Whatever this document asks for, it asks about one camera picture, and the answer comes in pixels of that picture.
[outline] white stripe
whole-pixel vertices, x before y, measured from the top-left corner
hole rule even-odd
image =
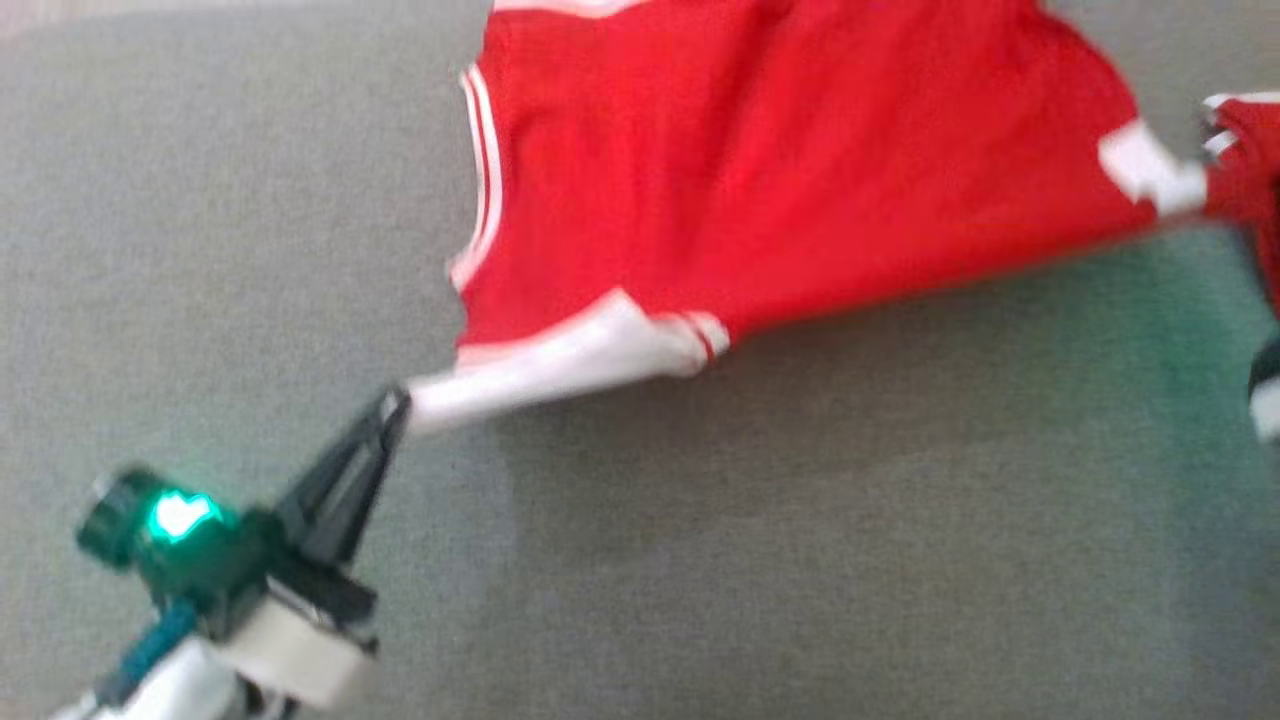
[[[489,251],[493,250],[493,241],[498,236],[498,223],[502,219],[502,159],[498,151],[498,131],[494,128],[489,86],[485,83],[484,76],[480,74],[480,68],[475,65],[466,72],[466,78],[471,83],[471,87],[475,88],[476,100],[479,101],[479,113],[476,113],[480,119],[479,132],[483,136],[484,151],[489,160],[489,215],[485,218],[484,227],[480,228],[480,234],[472,243],[472,247],[468,247],[462,255],[454,259],[449,269],[449,278],[453,281],[453,287],[460,291],[471,282],[471,278],[480,269]],[[472,132],[472,137],[477,137],[475,131]],[[479,146],[476,147],[476,152],[480,152]]]
[[[1235,145],[1239,140],[1240,138],[1235,137],[1234,132],[1224,131],[1215,135],[1204,143],[1204,151],[1217,158],[1222,152],[1226,152],[1228,149]]]
[[[1215,95],[1204,100],[1204,105],[1216,110],[1222,106],[1228,100],[1239,100],[1240,102],[1258,102],[1258,104],[1271,104],[1280,102],[1280,92],[1245,92],[1243,95],[1231,95],[1224,92],[1221,95]]]
[[[580,18],[600,19],[649,0],[494,0],[493,12],[548,10]]]
[[[719,318],[710,313],[689,313],[689,319],[698,328],[698,332],[707,338],[708,345],[712,346],[712,352],[716,356],[724,355],[724,351],[730,346],[728,328],[724,327],[724,323],[719,322]]]
[[[484,231],[485,206],[489,204],[489,193],[485,192],[485,174],[488,170],[484,165],[484,140],[480,137],[480,126],[476,122],[475,88],[472,88],[471,81],[467,79],[466,73],[458,77],[458,82],[462,83],[462,92],[467,96],[467,124],[471,126],[471,149],[475,151],[476,156],[476,229],[471,233],[471,242],[467,243],[466,250],[462,252],[466,254],[474,252],[476,245],[480,243],[480,233]]]

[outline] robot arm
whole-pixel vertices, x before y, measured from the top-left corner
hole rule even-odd
[[[279,720],[340,706],[378,650],[376,594],[346,570],[410,411],[401,388],[379,397],[271,509],[233,514],[143,469],[100,487],[77,542],[137,571],[160,619],[52,720]]]

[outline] basketball jersey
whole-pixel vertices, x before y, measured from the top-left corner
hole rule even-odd
[[[462,85],[463,378],[415,398],[442,415],[692,373],[1207,193],[1034,0],[497,0]]]

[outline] red fabric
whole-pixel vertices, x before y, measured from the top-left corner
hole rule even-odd
[[[1280,314],[1280,102],[1228,100],[1215,122],[1236,141],[1210,173],[1207,213],[1253,231],[1258,266]]]
[[[503,204],[462,345],[614,287],[739,340],[1155,220],[1098,164],[1138,115],[1125,83],[1033,0],[504,10],[477,65]]]

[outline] gray fabric surface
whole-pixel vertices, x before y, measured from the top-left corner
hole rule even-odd
[[[1263,3],[1059,5],[1181,150],[1199,97],[1280,81]],[[484,13],[0,45],[0,717],[145,620],[72,547],[96,474],[265,497],[448,361]],[[1243,397],[1271,328],[1233,236],[1189,228],[419,441],[357,568],[385,662],[347,716],[1275,717],[1280,495]]]

